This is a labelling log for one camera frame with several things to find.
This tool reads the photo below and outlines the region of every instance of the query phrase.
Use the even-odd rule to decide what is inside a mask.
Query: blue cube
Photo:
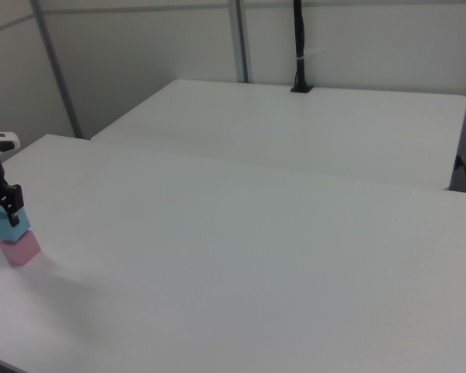
[[[19,224],[15,227],[10,225],[9,217],[4,208],[0,206],[0,239],[10,242],[17,242],[24,233],[31,228],[30,221],[26,216],[24,207],[18,211]]]

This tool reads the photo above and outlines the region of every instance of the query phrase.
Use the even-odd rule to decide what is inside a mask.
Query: white table
[[[92,140],[446,189],[462,96],[177,80]]]
[[[5,163],[30,372],[466,373],[466,195],[47,136]]]

